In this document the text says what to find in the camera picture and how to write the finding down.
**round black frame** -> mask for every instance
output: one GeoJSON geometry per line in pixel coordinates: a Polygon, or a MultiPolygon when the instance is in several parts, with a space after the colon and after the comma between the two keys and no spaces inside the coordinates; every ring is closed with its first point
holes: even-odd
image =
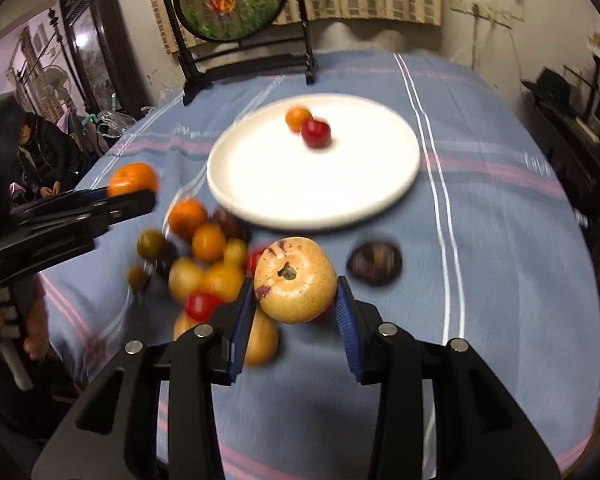
{"type": "Polygon", "coordinates": [[[182,27],[184,27],[187,31],[189,31],[191,34],[193,34],[196,38],[199,38],[200,40],[204,40],[204,41],[209,41],[211,43],[236,43],[237,41],[246,40],[247,38],[251,38],[252,36],[255,36],[259,32],[263,31],[265,28],[269,27],[269,25],[271,25],[271,23],[275,22],[276,19],[278,18],[278,16],[280,15],[280,13],[282,12],[282,9],[285,8],[286,1],[287,0],[280,0],[280,4],[279,4],[278,8],[276,9],[276,12],[271,15],[271,19],[267,22],[264,22],[256,30],[251,31],[249,34],[245,34],[244,36],[240,36],[239,38],[231,38],[231,39],[227,39],[227,40],[220,40],[219,38],[211,38],[211,37],[205,36],[204,34],[201,34],[199,30],[194,30],[193,27],[191,27],[189,25],[189,22],[187,21],[185,15],[184,15],[184,12],[182,12],[182,6],[180,5],[180,0],[173,0],[173,7],[174,7],[174,10],[176,11],[176,16],[178,17],[178,20],[179,20],[180,24],[182,25],[182,27]]]}

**fruit stem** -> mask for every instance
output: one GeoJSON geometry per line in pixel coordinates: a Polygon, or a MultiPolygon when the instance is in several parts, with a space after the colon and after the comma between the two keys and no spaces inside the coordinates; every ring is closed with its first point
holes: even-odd
{"type": "Polygon", "coordinates": [[[289,265],[289,262],[287,262],[285,263],[285,266],[278,271],[278,275],[283,276],[286,280],[291,281],[296,278],[296,270],[289,265]]]}

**plate rim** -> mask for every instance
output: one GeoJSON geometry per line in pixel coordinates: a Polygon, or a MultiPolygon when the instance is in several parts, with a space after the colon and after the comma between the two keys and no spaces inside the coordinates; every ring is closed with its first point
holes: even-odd
{"type": "Polygon", "coordinates": [[[360,97],[352,94],[344,94],[340,92],[328,92],[328,93],[315,93],[315,94],[300,94],[297,96],[292,96],[284,99],[279,99],[277,101],[273,101],[262,108],[258,108],[249,114],[241,117],[240,120],[234,121],[227,129],[222,132],[222,134],[218,137],[218,140],[214,143],[211,151],[209,152],[209,156],[206,159],[206,181],[209,186],[209,191],[211,195],[218,201],[219,205],[224,207],[227,211],[235,214],[237,217],[246,220],[247,222],[256,224],[261,227],[270,228],[270,229],[278,229],[278,230],[316,230],[316,229],[333,229],[337,227],[344,227],[355,224],[357,222],[363,221],[367,218],[371,218],[372,216],[378,215],[386,209],[390,208],[394,205],[401,197],[407,193],[407,191],[411,188],[413,183],[415,182],[419,170],[420,164],[422,161],[422,152],[420,149],[420,143],[418,142],[418,137],[415,133],[413,127],[407,122],[407,120],[402,117],[398,112],[389,108],[382,103],[377,101],[373,101],[373,99],[368,99],[365,97],[360,97]],[[418,147],[418,158],[416,164],[414,164],[414,169],[412,174],[405,179],[404,185],[397,187],[394,192],[385,195],[381,200],[377,200],[366,207],[359,208],[355,211],[355,213],[342,213],[339,215],[331,215],[328,218],[318,218],[318,219],[303,219],[303,220],[293,220],[293,219],[283,219],[283,218],[270,218],[264,217],[262,215],[258,215],[254,213],[250,209],[242,208],[240,206],[236,206],[235,203],[227,197],[224,192],[222,192],[219,187],[214,182],[211,176],[211,168],[212,168],[212,160],[217,150],[221,147],[222,143],[226,142],[226,138],[228,138],[232,131],[239,125],[241,122],[245,121],[248,118],[253,117],[256,114],[265,112],[268,108],[273,108],[274,106],[280,106],[285,102],[298,102],[298,100],[303,98],[324,98],[324,97],[339,97],[339,98],[350,98],[354,100],[364,101],[368,104],[372,104],[375,106],[379,106],[387,110],[390,114],[397,116],[401,121],[403,121],[410,129],[413,134],[413,138],[418,147]]]}

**dark wooden door frame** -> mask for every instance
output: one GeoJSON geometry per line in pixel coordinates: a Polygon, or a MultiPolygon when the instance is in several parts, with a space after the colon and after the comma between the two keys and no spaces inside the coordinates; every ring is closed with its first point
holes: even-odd
{"type": "Polygon", "coordinates": [[[104,57],[107,72],[116,96],[124,111],[136,119],[142,118],[141,107],[149,104],[149,99],[139,77],[136,63],[131,52],[131,45],[126,35],[125,23],[118,0],[60,0],[62,21],[69,43],[69,50],[74,59],[76,72],[84,88],[87,103],[92,113],[100,108],[91,91],[91,85],[84,70],[82,59],[75,44],[73,25],[78,17],[90,9],[96,27],[98,42],[104,57]]]}

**red fruit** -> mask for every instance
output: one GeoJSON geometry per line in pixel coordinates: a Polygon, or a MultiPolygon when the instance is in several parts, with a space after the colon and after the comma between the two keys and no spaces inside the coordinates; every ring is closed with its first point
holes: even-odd
{"type": "Polygon", "coordinates": [[[307,119],[300,134],[309,148],[326,148],[331,142],[331,127],[320,119],[307,119]]]}
{"type": "Polygon", "coordinates": [[[251,251],[249,253],[249,256],[247,256],[247,271],[250,273],[251,276],[253,276],[255,274],[256,266],[258,265],[258,261],[260,260],[262,253],[266,249],[267,249],[266,247],[259,247],[257,249],[254,249],[253,251],[251,251]]]}
{"type": "Polygon", "coordinates": [[[225,302],[215,294],[196,292],[187,296],[184,302],[184,310],[191,319],[206,323],[211,319],[216,307],[223,303],[225,302]]]}

